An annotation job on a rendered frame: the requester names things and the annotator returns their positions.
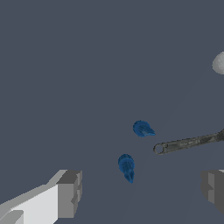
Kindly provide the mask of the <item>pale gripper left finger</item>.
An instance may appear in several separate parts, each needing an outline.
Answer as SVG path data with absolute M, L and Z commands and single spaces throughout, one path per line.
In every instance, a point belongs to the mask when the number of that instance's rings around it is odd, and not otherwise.
M 0 205 L 0 224 L 54 224 L 73 218 L 82 195 L 82 171 L 59 170 L 45 185 Z

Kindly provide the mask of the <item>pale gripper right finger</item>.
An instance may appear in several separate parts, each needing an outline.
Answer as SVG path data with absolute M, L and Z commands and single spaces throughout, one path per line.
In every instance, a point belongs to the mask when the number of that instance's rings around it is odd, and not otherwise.
M 224 214 L 224 170 L 202 171 L 200 178 L 203 196 Z

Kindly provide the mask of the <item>grey metal wrench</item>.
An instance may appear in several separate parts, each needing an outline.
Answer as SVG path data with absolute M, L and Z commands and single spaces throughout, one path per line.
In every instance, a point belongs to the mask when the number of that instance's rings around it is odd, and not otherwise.
M 224 129 L 220 132 L 205 136 L 197 136 L 187 139 L 170 141 L 167 143 L 158 143 L 153 147 L 153 151 L 157 155 L 164 155 L 174 151 L 181 151 L 204 144 L 216 143 L 224 141 Z

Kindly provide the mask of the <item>grey white ball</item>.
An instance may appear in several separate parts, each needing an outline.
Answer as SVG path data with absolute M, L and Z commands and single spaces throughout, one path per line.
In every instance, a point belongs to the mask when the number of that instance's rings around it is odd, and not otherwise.
M 224 52 L 219 53 L 213 60 L 213 70 L 224 75 Z

